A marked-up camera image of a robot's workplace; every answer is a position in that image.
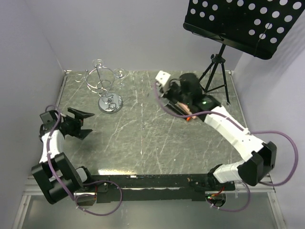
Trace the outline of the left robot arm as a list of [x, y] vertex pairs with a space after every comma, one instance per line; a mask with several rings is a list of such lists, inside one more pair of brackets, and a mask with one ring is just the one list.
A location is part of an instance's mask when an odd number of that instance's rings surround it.
[[66, 135], [83, 140], [92, 130], [82, 129], [83, 121], [94, 116], [93, 113], [67, 108], [74, 117], [64, 115], [58, 107], [46, 109], [40, 114], [39, 139], [43, 151], [39, 163], [31, 168], [31, 174], [50, 204], [55, 204], [67, 196], [74, 198], [74, 192], [88, 192], [94, 180], [84, 166], [75, 168], [63, 152]]

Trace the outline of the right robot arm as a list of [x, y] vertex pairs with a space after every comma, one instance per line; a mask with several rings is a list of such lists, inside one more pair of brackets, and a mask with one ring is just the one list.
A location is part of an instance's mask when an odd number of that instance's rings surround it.
[[155, 79], [163, 97], [186, 105], [192, 115], [222, 135], [241, 156], [239, 162], [220, 164], [210, 170], [208, 185], [211, 189], [219, 190], [231, 181], [256, 186], [274, 168], [276, 145], [252, 135], [217, 99], [203, 94], [195, 74], [185, 73], [174, 79], [169, 73], [160, 71]]

